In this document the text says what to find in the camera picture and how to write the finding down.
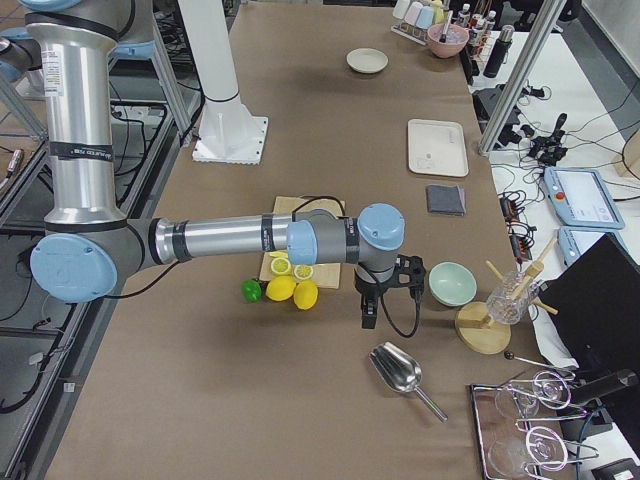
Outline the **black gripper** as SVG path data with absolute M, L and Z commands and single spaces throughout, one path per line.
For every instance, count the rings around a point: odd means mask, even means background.
M 359 263 L 355 269 L 354 285 L 361 295 L 361 327 L 372 330 L 377 323 L 377 309 L 384 293 L 395 284 L 394 268 L 374 272 Z

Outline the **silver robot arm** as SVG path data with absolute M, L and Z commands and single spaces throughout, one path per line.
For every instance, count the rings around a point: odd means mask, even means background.
M 48 117 L 54 206 L 31 254 L 35 281 L 66 303 L 104 297 L 146 268 L 197 257 L 284 250 L 295 264 L 355 266 L 362 324 L 398 284 L 405 221 L 376 203 L 357 217 L 322 210 L 215 220 L 131 220 L 116 203 L 108 59 L 120 45 L 150 48 L 148 1 L 29 1 Z

